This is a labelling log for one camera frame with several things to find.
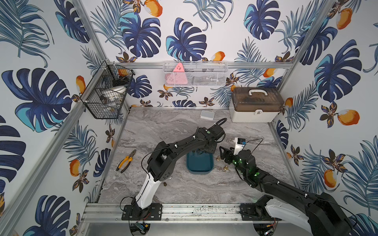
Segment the teal plastic storage box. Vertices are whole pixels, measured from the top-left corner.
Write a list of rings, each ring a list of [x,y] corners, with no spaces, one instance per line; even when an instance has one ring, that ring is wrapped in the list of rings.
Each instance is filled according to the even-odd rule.
[[[207,152],[192,151],[186,157],[187,169],[194,175],[206,175],[213,171],[214,155]]]

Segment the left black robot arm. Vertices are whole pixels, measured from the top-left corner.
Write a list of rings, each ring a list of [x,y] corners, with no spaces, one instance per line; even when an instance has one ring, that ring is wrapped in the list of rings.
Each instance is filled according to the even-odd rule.
[[[173,143],[158,143],[147,160],[146,179],[135,196],[135,204],[139,209],[146,209],[152,204],[153,196],[162,182],[174,172],[176,162],[191,151],[200,150],[214,154],[218,143],[225,136],[220,125],[210,128],[197,128],[191,136]]]

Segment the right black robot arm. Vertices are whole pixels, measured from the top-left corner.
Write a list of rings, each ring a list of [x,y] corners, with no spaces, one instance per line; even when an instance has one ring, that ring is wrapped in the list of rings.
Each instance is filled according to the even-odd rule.
[[[264,196],[256,203],[256,213],[287,221],[314,236],[347,236],[353,224],[336,200],[327,193],[309,193],[275,178],[256,165],[249,149],[238,154],[220,147],[220,157],[233,165],[239,177]]]

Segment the small white square box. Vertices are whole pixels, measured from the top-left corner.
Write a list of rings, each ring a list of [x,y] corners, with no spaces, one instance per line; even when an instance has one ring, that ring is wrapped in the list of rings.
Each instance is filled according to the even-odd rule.
[[[212,121],[214,117],[215,117],[214,112],[206,111],[206,110],[201,111],[201,114],[200,114],[201,119]]]

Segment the white box with brown lid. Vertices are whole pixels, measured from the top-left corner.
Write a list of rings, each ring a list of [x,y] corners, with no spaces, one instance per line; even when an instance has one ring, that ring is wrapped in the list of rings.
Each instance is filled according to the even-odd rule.
[[[276,88],[236,87],[229,111],[234,123],[270,123],[284,106]]]

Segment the pink triangle item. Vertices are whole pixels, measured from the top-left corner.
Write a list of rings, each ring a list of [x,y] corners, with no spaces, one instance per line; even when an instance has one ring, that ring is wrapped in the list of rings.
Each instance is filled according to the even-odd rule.
[[[181,86],[188,84],[188,78],[182,63],[178,63],[174,70],[167,74],[166,84],[169,86]]]

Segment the clear wall shelf basket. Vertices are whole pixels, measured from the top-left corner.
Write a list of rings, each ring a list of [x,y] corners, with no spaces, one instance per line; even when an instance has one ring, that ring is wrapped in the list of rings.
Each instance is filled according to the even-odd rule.
[[[171,73],[178,63],[184,65],[188,84],[169,86],[166,84],[167,74]],[[223,62],[165,62],[162,70],[165,85],[169,87],[221,87],[226,83],[228,65]]]

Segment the yellow handled pliers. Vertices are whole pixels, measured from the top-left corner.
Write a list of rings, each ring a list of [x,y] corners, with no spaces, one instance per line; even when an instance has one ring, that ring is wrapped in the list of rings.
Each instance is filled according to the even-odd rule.
[[[134,149],[128,156],[126,156],[117,166],[116,171],[120,173],[125,172],[133,161],[133,157],[136,154],[136,149]]]

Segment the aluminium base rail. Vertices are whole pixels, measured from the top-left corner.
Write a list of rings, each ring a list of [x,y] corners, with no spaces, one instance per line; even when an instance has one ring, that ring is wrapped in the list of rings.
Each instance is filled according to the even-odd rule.
[[[264,207],[267,216],[253,216],[251,204],[161,204],[152,206],[146,222],[152,223],[270,223],[282,221],[309,226],[304,213],[289,204],[270,200]],[[135,222],[118,204],[87,204],[82,215],[85,223]]]

